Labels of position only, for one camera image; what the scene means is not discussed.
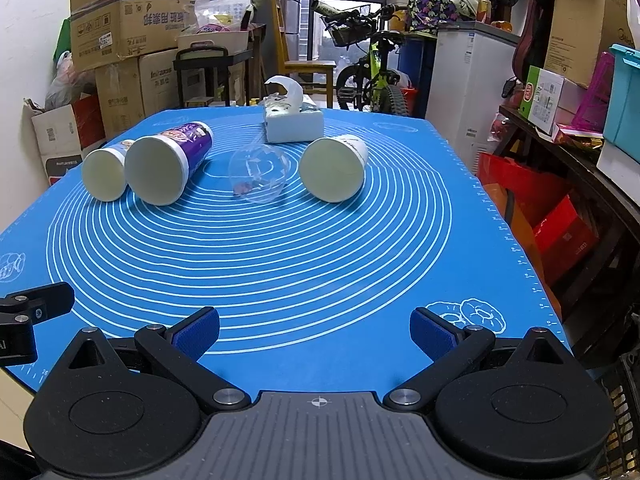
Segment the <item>blue mat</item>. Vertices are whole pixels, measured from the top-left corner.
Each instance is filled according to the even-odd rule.
[[[562,327],[535,272],[479,182],[422,120],[327,110],[328,136],[365,139],[362,190],[342,204],[316,200],[292,159],[286,191],[256,205],[231,193],[227,167],[260,139],[262,109],[171,110],[141,122],[135,139],[191,120],[214,147],[177,203],[154,207],[130,190],[88,196],[73,169],[0,237],[2,295],[61,280],[71,314],[37,325],[39,359],[11,368],[38,389],[87,325],[131,336],[215,306],[219,341],[201,364],[254,396],[261,389],[372,390],[382,396],[430,364],[409,337],[428,306],[464,326],[520,337]]]

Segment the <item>gray ribbed plate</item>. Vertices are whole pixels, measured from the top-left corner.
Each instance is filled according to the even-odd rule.
[[[43,479],[54,480],[46,474]],[[450,457],[420,415],[372,394],[265,392],[211,417],[184,455],[141,480],[482,480]],[[588,480],[579,475],[575,480]]]

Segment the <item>paper cup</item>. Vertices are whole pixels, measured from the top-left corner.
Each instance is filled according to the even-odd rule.
[[[112,202],[127,189],[124,159],[133,140],[123,140],[108,148],[94,150],[82,162],[82,182],[96,200]]]
[[[369,150],[360,137],[323,137],[306,148],[298,173],[313,196],[325,202],[342,202],[362,186],[368,158]]]
[[[140,137],[127,152],[125,178],[144,202],[172,204],[180,198],[212,145],[213,132],[199,121]]]

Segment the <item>bicycle wheel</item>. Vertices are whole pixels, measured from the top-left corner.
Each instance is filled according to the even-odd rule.
[[[408,117],[409,110],[400,89],[395,85],[386,85],[380,90],[380,113]]]
[[[349,65],[345,67],[335,80],[335,94],[338,106],[342,110],[362,111],[370,103],[364,97],[364,87],[369,80],[367,69],[361,65]]]

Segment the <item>bicycle tire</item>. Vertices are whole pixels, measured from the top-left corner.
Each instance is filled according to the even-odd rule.
[[[335,80],[335,94],[338,99],[338,106],[341,110],[350,110],[349,102],[340,98],[340,89],[344,88],[347,84],[349,78],[353,77],[356,82],[357,88],[360,90],[360,97],[356,95],[353,100],[353,106],[356,110],[362,111],[364,106],[368,103],[365,103],[362,99],[362,91],[364,90],[365,79],[368,79],[369,76],[365,74],[366,69],[363,69],[360,65],[349,65],[342,69],[342,71],[338,74],[337,79]]]
[[[386,85],[380,90],[380,113],[409,117],[406,100],[397,86]]]

